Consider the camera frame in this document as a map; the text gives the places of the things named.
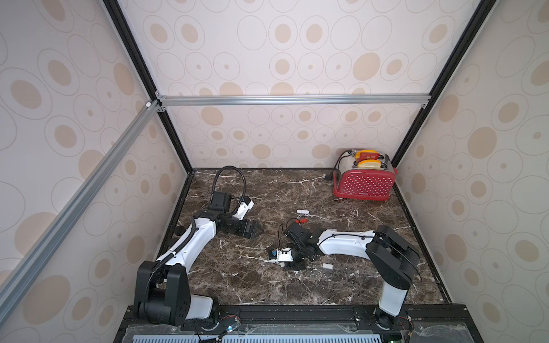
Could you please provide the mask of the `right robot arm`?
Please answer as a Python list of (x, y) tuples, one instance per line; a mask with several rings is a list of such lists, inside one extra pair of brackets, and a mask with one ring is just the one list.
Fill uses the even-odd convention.
[(346, 255), (371, 261), (383, 279), (374, 311), (375, 322), (382, 330), (397, 324), (414, 278), (420, 277), (420, 254), (391, 227), (380, 225), (376, 230), (366, 232), (310, 232), (301, 224), (293, 223), (286, 229), (285, 236), (292, 244), (269, 252), (268, 257), (292, 270), (304, 270), (306, 260), (325, 255)]

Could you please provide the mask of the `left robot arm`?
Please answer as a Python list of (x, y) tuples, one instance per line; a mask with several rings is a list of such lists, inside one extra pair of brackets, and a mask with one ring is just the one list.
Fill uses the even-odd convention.
[(247, 195), (230, 209), (231, 196), (215, 192), (209, 206), (191, 218), (183, 235), (158, 259), (143, 262), (137, 271), (133, 312), (140, 320), (152, 324), (183, 326), (198, 320), (216, 326), (220, 311), (218, 301), (192, 294), (188, 274), (207, 243), (219, 232), (251, 239), (258, 235), (259, 224), (247, 219), (254, 202)]

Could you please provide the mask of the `red polka dot toaster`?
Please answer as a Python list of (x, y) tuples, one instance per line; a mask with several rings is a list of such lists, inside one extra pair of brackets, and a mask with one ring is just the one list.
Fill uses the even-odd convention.
[(352, 200), (386, 201), (397, 169), (387, 154), (375, 150), (345, 150), (333, 167), (333, 194)]

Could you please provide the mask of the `silver aluminium crossbar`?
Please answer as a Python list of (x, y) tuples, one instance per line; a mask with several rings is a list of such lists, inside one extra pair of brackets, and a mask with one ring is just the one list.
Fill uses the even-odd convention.
[(166, 107), (175, 106), (283, 106), (283, 105), (340, 105), (340, 104), (427, 104), (429, 94), (321, 94), (269, 96), (162, 96)]

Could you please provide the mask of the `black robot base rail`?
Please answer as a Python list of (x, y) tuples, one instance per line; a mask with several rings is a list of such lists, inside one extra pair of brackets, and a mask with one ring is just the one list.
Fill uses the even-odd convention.
[(389, 329), (375, 323), (372, 305), (222, 306), (206, 330), (148, 324), (128, 313), (116, 342), (481, 342), (463, 304), (406, 305)]

